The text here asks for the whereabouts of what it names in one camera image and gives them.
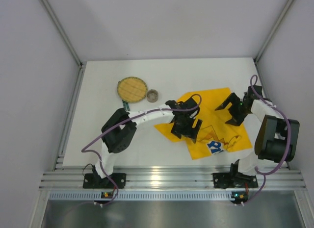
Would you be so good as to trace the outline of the aluminium frame post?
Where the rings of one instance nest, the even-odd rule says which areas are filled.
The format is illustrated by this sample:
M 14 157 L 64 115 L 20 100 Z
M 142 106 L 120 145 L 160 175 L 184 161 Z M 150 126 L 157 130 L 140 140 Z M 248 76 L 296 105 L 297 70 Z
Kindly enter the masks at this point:
M 277 16 L 274 24 L 272 25 L 268 35 L 266 36 L 265 40 L 262 43 L 261 48 L 259 49 L 257 55 L 255 56 L 254 64 L 257 66 L 259 61 L 261 60 L 262 56 L 266 52 L 267 48 L 269 47 L 270 43 L 276 36 L 280 26 L 282 25 L 285 17 L 288 15 L 290 10 L 292 9 L 293 5 L 295 4 L 297 0 L 287 0 L 283 6 L 283 8 L 280 10 L 279 15 Z
M 47 12 L 48 16 L 50 17 L 52 23 L 54 24 L 56 30 L 58 31 L 59 35 L 61 36 L 61 39 L 63 41 L 63 43 L 65 44 L 65 46 L 67 47 L 67 49 L 69 50 L 72 58 L 74 59 L 75 63 L 79 66 L 82 67 L 83 66 L 83 62 L 81 61 L 81 59 L 78 56 L 78 53 L 76 52 L 75 48 L 73 47 L 68 35 L 66 34 L 61 22 L 59 21 L 54 9 L 52 8 L 50 2 L 48 0 L 39 0 L 45 11 Z

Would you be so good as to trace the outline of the round woven bamboo plate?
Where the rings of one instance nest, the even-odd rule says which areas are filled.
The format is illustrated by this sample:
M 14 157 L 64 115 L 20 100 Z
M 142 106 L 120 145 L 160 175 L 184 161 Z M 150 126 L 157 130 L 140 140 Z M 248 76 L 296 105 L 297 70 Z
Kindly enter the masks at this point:
M 117 84 L 117 94 L 121 100 L 128 103 L 142 101 L 146 97 L 148 86 L 142 79 L 130 76 L 126 77 Z

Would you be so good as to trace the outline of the speckled ceramic cup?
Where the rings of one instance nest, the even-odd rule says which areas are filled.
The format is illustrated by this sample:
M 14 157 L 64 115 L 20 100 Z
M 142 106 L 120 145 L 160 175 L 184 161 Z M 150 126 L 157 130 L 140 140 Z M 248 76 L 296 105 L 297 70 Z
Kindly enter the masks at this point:
M 146 99 L 150 103 L 157 102 L 158 100 L 158 91 L 155 89 L 150 89 L 146 93 Z

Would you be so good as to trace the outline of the aluminium front rail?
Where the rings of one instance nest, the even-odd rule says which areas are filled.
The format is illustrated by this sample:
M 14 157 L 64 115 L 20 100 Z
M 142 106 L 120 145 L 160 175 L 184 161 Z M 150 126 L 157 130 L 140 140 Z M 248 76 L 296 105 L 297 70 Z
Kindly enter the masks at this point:
M 115 167 L 115 173 L 126 174 L 127 190 L 212 190 L 213 174 L 228 172 L 229 166 L 211 167 Z M 44 172 L 39 188 L 49 189 L 81 189 L 83 173 L 90 170 L 82 168 L 63 168 Z M 305 190 L 306 184 L 299 170 L 279 169 L 266 177 L 266 191 Z

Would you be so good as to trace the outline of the right aluminium frame post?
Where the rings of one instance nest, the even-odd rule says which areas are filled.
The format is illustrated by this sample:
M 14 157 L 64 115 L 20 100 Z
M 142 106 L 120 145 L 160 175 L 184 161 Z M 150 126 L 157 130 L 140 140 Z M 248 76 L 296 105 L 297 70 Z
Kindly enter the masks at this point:
M 265 40 L 262 43 L 261 48 L 259 49 L 257 55 L 255 56 L 254 64 L 257 66 L 259 61 L 261 60 L 262 56 L 266 52 L 267 48 L 269 47 L 270 43 L 276 36 L 280 26 L 282 25 L 285 17 L 288 15 L 290 10 L 292 9 L 293 5 L 295 4 L 297 0 L 287 0 L 283 6 L 283 8 L 280 10 L 279 15 L 277 16 L 274 24 L 272 25 L 268 35 L 266 36 Z

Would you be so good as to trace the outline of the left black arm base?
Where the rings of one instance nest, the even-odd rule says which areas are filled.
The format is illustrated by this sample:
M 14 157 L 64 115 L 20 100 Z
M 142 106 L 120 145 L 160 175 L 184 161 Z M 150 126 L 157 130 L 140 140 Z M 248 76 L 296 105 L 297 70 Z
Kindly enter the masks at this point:
M 115 184 L 109 180 L 109 178 L 100 178 L 98 174 L 85 174 L 83 181 L 84 189 L 113 189 L 119 188 L 123 189 L 126 185 L 126 176 L 124 173 L 113 173 L 110 178 L 115 182 Z

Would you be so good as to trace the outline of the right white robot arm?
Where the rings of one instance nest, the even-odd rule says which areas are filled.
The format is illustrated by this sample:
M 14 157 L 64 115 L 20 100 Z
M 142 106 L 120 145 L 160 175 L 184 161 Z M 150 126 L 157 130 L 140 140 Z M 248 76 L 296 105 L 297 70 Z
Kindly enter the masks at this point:
M 300 123 L 288 119 L 269 99 L 264 99 L 261 86 L 249 86 L 242 99 L 235 93 L 229 94 L 215 110 L 225 109 L 229 104 L 231 118 L 226 124 L 238 127 L 248 114 L 254 114 L 261 122 L 254 152 L 235 162 L 240 175 L 271 175 L 284 162 L 294 159 Z

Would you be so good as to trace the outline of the left aluminium frame post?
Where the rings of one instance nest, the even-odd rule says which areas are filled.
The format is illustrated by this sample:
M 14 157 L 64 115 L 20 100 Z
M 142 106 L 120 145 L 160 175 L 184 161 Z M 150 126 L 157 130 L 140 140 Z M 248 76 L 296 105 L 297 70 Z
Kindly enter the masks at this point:
M 50 2 L 48 0 L 39 0 L 45 11 L 47 12 L 48 16 L 50 17 L 52 23 L 54 24 L 56 30 L 58 31 L 59 35 L 61 36 L 61 39 L 63 41 L 63 43 L 65 44 L 65 46 L 67 47 L 67 49 L 69 50 L 72 58 L 74 59 L 75 63 L 79 66 L 82 67 L 83 66 L 83 62 L 81 61 L 81 59 L 78 56 L 78 53 L 76 52 L 75 48 L 73 47 L 68 35 L 66 34 L 61 22 L 59 21 L 54 9 L 52 8 Z

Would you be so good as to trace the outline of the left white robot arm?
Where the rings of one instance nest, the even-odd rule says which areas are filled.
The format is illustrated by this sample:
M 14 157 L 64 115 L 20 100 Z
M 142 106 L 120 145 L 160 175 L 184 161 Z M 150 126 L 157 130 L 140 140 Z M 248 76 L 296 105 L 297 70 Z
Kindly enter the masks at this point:
M 100 159 L 93 168 L 100 179 L 112 175 L 116 155 L 126 150 L 140 129 L 160 124 L 172 124 L 170 134 L 178 139 L 189 138 L 196 143 L 202 120 L 196 117 L 200 102 L 193 97 L 186 101 L 169 100 L 157 108 L 129 112 L 116 110 L 101 129 L 102 149 Z

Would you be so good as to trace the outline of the green handled fork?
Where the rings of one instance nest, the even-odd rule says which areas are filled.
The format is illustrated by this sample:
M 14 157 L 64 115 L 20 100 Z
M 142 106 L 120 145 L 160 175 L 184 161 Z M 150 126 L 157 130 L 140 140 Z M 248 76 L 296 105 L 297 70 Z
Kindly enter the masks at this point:
M 126 101 L 122 101 L 122 103 L 123 103 L 124 109 L 125 109 L 127 112 L 129 112 L 129 111 L 130 111 L 129 104 L 128 104 Z

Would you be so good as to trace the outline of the yellow cartoon print cloth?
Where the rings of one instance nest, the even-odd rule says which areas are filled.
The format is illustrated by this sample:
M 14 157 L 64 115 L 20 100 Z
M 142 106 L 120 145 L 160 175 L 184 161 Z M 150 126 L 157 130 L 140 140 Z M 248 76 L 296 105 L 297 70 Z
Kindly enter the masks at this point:
M 196 143 L 191 139 L 181 139 L 171 134 L 173 124 L 159 124 L 155 128 L 171 142 L 185 141 L 193 160 L 212 156 L 221 152 L 238 152 L 252 148 L 251 140 L 244 127 L 226 124 L 231 118 L 227 109 L 215 109 L 231 94 L 228 87 L 187 92 L 177 101 L 186 101 L 193 94 L 202 97 L 200 112 L 196 119 L 202 120 Z

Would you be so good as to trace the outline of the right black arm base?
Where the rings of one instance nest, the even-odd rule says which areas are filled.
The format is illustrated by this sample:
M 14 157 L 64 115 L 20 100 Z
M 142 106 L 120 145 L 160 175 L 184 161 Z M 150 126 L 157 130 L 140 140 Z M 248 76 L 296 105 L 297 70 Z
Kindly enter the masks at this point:
M 258 188 L 256 176 L 247 176 L 243 174 L 231 173 L 213 173 L 214 188 L 227 189 L 227 188 Z

